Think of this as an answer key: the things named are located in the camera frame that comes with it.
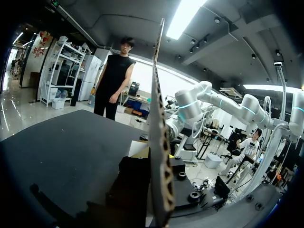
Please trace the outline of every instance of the white shirt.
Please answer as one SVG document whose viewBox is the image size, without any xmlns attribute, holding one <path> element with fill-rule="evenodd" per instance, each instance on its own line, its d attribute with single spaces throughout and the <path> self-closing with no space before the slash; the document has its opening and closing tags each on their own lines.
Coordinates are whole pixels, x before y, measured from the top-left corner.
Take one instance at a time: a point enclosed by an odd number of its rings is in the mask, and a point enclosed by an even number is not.
<svg viewBox="0 0 304 228">
<path fill-rule="evenodd" d="M 258 140 L 256 140 L 255 142 L 252 140 L 252 138 L 249 139 L 245 139 L 243 142 L 240 143 L 240 148 L 244 150 L 242 151 L 243 154 L 247 154 L 248 156 L 254 156 L 255 153 L 257 152 L 258 146 L 260 145 L 260 143 L 258 142 Z"/>
</svg>

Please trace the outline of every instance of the black pants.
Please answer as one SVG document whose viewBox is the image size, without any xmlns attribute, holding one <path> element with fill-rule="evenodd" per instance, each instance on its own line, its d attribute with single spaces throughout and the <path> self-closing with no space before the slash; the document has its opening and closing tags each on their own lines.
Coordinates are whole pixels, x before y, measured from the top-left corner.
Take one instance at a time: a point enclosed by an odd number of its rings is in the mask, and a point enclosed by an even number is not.
<svg viewBox="0 0 304 228">
<path fill-rule="evenodd" d="M 104 99 L 103 97 L 101 98 L 96 96 L 94 113 L 97 115 L 104 116 L 104 112 L 105 112 L 106 118 L 115 121 L 117 105 L 118 103 L 112 104 L 109 102 L 108 99 Z"/>
</svg>

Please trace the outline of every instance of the dark hair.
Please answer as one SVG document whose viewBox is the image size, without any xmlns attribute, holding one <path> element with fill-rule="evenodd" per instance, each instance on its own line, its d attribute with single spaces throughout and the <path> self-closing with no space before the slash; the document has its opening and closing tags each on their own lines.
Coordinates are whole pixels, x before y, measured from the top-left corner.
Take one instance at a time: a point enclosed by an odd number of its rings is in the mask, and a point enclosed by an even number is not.
<svg viewBox="0 0 304 228">
<path fill-rule="evenodd" d="M 258 137 L 262 135 L 262 130 L 259 128 L 257 128 L 255 132 L 257 132 Z"/>
<path fill-rule="evenodd" d="M 120 41 L 120 44 L 122 45 L 122 44 L 128 44 L 128 45 L 130 45 L 132 48 L 134 47 L 134 45 L 135 45 L 135 40 L 134 40 L 134 38 L 132 38 L 132 37 L 124 37 L 124 38 L 122 38 L 122 40 Z"/>
</svg>

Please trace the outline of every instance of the white refrigerator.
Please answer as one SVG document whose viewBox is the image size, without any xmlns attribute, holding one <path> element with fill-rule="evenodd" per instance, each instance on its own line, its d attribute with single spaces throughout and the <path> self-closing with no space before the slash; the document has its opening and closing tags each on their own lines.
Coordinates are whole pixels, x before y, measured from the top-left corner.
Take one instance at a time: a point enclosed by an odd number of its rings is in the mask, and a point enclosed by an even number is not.
<svg viewBox="0 0 304 228">
<path fill-rule="evenodd" d="M 85 65 L 85 75 L 82 78 L 82 83 L 79 92 L 79 101 L 89 99 L 91 90 L 94 86 L 96 77 L 98 77 L 98 69 L 101 66 L 101 60 L 96 56 L 89 56 Z"/>
</svg>

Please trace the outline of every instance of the man's hand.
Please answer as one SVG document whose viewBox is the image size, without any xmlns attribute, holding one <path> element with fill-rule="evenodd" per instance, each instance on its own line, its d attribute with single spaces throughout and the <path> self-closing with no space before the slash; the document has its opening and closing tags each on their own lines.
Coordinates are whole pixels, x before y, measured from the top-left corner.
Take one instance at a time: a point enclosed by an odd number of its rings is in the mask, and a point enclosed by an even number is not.
<svg viewBox="0 0 304 228">
<path fill-rule="evenodd" d="M 118 96 L 119 96 L 119 94 L 117 94 L 117 93 L 113 94 L 113 95 L 110 97 L 109 102 L 112 103 L 112 104 L 115 104 L 115 103 L 117 102 Z"/>
</svg>

